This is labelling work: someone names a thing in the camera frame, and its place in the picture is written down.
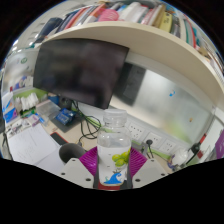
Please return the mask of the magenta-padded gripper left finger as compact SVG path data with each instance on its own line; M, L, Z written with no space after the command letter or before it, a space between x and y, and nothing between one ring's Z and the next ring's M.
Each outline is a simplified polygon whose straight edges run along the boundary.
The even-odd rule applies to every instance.
M84 188L98 187L99 175L96 147L81 156L67 154L63 162L65 165L59 173L60 177Z

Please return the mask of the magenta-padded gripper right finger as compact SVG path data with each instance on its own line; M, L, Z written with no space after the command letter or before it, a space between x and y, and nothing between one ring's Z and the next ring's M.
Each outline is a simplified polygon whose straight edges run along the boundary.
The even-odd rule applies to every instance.
M167 172L155 159L147 159L134 148L130 151L128 164L128 188L141 188L167 176Z

